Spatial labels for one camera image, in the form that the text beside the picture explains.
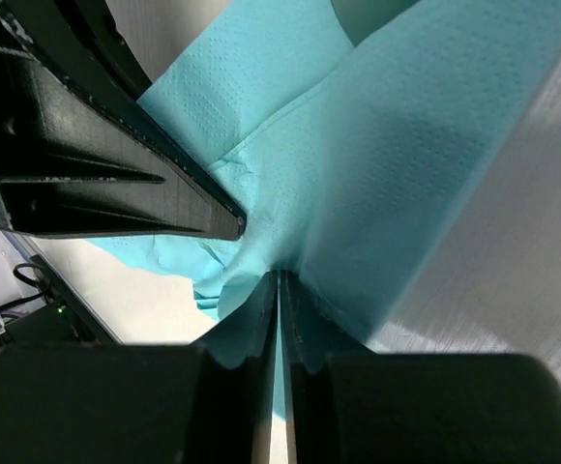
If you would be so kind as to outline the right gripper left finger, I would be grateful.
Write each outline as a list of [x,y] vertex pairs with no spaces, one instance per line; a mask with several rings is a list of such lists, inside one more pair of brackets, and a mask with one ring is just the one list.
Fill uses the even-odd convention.
[[187,345],[0,349],[0,463],[265,463],[277,277]]

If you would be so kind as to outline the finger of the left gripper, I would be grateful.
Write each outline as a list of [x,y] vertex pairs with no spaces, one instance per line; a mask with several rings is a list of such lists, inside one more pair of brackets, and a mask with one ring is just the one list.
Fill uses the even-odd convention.
[[246,216],[177,146],[154,147],[32,57],[0,48],[0,230],[234,241]]
[[0,1],[0,47],[34,57],[88,94],[111,84],[135,101],[151,86],[104,1]]

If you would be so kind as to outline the blue paper napkin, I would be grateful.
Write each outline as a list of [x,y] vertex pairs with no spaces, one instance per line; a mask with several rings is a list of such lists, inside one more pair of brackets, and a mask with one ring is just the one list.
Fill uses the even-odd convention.
[[236,241],[104,238],[230,314],[296,274],[378,352],[523,352],[561,382],[561,1],[420,1],[360,41],[330,1],[233,1],[140,106],[238,202]]

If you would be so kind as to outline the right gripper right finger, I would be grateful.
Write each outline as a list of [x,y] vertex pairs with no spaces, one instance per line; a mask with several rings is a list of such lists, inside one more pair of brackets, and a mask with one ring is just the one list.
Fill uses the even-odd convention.
[[279,278],[293,463],[561,463],[561,388],[519,354],[377,354]]

